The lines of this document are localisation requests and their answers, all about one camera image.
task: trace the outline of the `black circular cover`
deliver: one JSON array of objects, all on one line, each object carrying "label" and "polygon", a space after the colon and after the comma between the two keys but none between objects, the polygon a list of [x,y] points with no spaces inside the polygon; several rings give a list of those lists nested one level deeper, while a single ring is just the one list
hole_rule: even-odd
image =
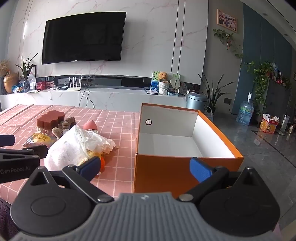
[{"label": "black circular cover", "polygon": [[34,186],[32,191],[16,197],[10,215],[19,229],[36,236],[56,236],[68,233],[88,219],[92,208],[85,195],[45,186]]},{"label": "black circular cover", "polygon": [[272,194],[251,185],[213,191],[201,200],[198,210],[212,227],[240,237],[273,230],[280,215]]}]

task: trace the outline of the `black flat screen tv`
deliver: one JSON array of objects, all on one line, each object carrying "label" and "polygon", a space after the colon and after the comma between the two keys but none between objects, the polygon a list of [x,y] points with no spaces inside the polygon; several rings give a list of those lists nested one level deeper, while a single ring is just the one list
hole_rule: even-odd
[{"label": "black flat screen tv", "polygon": [[42,64],[120,61],[126,12],[77,14],[46,21]]}]

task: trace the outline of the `gray tiled floor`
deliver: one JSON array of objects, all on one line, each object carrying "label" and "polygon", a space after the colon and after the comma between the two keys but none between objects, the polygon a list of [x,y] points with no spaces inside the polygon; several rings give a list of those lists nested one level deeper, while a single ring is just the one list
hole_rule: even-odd
[{"label": "gray tiled floor", "polygon": [[280,136],[257,132],[235,119],[215,118],[215,125],[244,156],[240,167],[253,166],[281,209],[280,228],[296,219],[296,134]]}]

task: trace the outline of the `white bag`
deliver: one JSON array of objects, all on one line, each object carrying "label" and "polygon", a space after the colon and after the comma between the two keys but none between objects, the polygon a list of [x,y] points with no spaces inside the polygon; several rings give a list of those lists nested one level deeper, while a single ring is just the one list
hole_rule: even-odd
[{"label": "white bag", "polygon": [[115,146],[112,139],[107,139],[93,131],[85,131],[75,125],[49,148],[44,165],[49,171],[61,170],[69,164],[78,166],[82,161],[90,158],[88,150],[110,153]]}]

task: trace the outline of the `ceiling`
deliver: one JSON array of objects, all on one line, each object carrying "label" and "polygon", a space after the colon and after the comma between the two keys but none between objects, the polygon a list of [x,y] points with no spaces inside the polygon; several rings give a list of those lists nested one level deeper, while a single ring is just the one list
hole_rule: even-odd
[{"label": "ceiling", "polygon": [[296,50],[296,11],[294,8],[285,0],[241,1],[274,26]]}]

